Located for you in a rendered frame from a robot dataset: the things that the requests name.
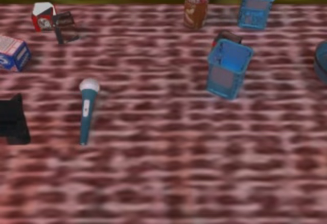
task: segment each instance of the white ball tip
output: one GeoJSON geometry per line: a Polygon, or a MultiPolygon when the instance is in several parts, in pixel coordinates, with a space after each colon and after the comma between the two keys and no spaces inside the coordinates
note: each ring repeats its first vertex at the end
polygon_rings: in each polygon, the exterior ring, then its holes
{"type": "Polygon", "coordinates": [[[100,85],[97,80],[93,78],[86,78],[80,83],[80,91],[84,89],[91,89],[94,90],[95,92],[99,92],[100,85]]]}

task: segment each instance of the blue plastic basket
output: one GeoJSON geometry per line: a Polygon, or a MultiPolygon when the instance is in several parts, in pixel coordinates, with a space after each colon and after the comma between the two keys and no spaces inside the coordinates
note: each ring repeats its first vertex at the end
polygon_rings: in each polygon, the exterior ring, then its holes
{"type": "Polygon", "coordinates": [[[273,1],[275,0],[242,0],[238,18],[239,27],[264,29],[273,1]]]}
{"type": "Polygon", "coordinates": [[[318,45],[313,67],[317,76],[327,84],[327,41],[318,45]]]}
{"type": "Polygon", "coordinates": [[[252,48],[220,39],[208,57],[207,90],[225,99],[236,98],[252,56],[252,48]]]}

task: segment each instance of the microphone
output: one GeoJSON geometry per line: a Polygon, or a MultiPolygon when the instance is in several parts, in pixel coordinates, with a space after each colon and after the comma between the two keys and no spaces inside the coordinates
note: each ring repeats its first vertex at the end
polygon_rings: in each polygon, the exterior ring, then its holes
{"type": "Polygon", "coordinates": [[[87,145],[88,132],[91,125],[92,111],[96,96],[100,90],[97,80],[86,78],[80,83],[80,91],[82,93],[82,118],[80,127],[80,145],[87,145]]]}

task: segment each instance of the blue box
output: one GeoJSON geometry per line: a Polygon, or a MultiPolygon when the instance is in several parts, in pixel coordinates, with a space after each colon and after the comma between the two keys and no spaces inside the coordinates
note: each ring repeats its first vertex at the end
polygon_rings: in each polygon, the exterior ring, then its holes
{"type": "Polygon", "coordinates": [[[238,17],[239,27],[265,29],[273,1],[275,0],[242,0],[238,17]]]}
{"type": "Polygon", "coordinates": [[[317,46],[313,68],[320,80],[327,84],[327,41],[317,46]]]}
{"type": "Polygon", "coordinates": [[[252,56],[252,48],[220,39],[208,57],[206,89],[228,100],[236,98],[252,56]]]}
{"type": "Polygon", "coordinates": [[[31,52],[23,40],[0,35],[0,68],[20,72],[31,59],[31,52]]]}

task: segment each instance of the pink woven fabric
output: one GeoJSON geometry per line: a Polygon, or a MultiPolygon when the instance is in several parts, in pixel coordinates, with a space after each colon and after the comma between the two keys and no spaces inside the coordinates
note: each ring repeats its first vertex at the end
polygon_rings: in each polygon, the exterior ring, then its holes
{"type": "Polygon", "coordinates": [[[265,31],[238,7],[58,6],[84,38],[34,32],[32,6],[0,6],[0,32],[25,40],[22,73],[1,71],[0,99],[24,97],[28,146],[0,150],[0,224],[326,224],[327,86],[313,72],[327,7],[274,6],[265,31]],[[240,97],[205,90],[217,33],[255,51],[240,97]],[[97,78],[80,147],[82,79],[97,78]]]}

